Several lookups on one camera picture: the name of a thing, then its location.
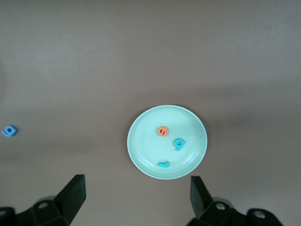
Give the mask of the teal foam number 9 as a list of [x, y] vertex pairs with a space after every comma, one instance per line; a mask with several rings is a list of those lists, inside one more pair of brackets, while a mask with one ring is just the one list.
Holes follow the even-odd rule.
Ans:
[[174, 140], [174, 146], [177, 151], [182, 150], [182, 148], [184, 147], [185, 144], [186, 144], [186, 141], [182, 138], [177, 138]]

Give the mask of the blue foam number 6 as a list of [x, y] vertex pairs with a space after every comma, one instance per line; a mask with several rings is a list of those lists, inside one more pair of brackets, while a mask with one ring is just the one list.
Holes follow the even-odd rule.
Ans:
[[7, 125], [3, 130], [2, 134], [5, 137], [13, 137], [18, 132], [18, 128], [14, 125]]

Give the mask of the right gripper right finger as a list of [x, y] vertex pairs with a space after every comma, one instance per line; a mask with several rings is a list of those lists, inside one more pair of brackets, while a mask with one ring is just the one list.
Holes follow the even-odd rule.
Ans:
[[246, 226], [246, 216], [224, 201], [215, 201], [199, 176], [190, 179], [190, 202], [195, 218], [186, 226]]

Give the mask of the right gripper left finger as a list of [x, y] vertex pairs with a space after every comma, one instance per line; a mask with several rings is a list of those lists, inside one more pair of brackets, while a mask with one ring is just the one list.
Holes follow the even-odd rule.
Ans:
[[84, 175], [75, 175], [53, 198], [16, 215], [16, 226], [70, 226], [86, 199]]

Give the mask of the light green plate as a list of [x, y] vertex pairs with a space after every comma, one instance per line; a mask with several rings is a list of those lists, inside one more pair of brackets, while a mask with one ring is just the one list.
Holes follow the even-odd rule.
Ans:
[[[165, 126], [166, 137], [157, 134]], [[182, 138], [186, 144], [177, 151], [174, 140]], [[127, 150], [133, 164], [144, 174], [162, 180], [188, 175], [202, 162], [208, 146], [203, 122], [192, 111], [177, 105], [160, 105], [140, 114], [127, 135]], [[159, 162], [168, 161], [168, 168]]]

